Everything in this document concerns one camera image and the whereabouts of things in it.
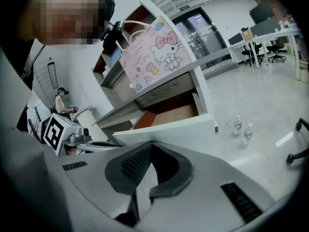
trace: white shirt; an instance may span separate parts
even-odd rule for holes
[[[62,108],[64,108],[64,103],[63,103],[63,101],[62,101],[62,99],[59,95],[57,95],[56,98],[55,98],[55,108],[56,108],[58,113],[62,113],[61,107],[59,107],[58,102],[57,102],[58,100],[61,101]]]

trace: water bottle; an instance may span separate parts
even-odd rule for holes
[[[242,122],[241,122],[241,119],[240,119],[240,115],[236,115],[236,120],[234,122],[234,133],[236,135],[240,134],[241,126],[242,126]]]
[[[247,144],[249,143],[249,140],[250,140],[251,137],[252,137],[252,133],[253,133],[253,131],[252,131],[252,124],[249,123],[249,124],[248,124],[248,127],[247,127],[246,130],[245,130],[245,133],[244,133],[244,135],[243,135],[243,138],[242,138],[242,142],[243,142],[245,145],[247,145]]]

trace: ventilation slot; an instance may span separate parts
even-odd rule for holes
[[[63,167],[64,171],[68,171],[68,170],[80,168],[80,167],[83,167],[83,166],[86,166],[86,165],[87,165],[87,163],[85,163],[84,161],[79,161],[79,162],[63,165],[62,167]]]
[[[221,186],[234,207],[248,223],[262,214],[261,210],[248,198],[246,194],[235,184],[229,183]]]

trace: hello kitty bag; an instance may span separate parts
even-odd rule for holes
[[[137,23],[145,27],[145,30],[131,35],[126,49],[116,42],[122,51],[119,61],[137,92],[191,63],[176,33],[162,17],[151,25],[135,21],[124,23]],[[140,32],[132,42],[132,37]]]

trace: green exit sign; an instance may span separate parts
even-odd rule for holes
[[[180,8],[180,10],[184,11],[184,10],[189,9],[189,8],[190,8],[189,5],[186,5],[186,6],[183,6],[182,8]]]

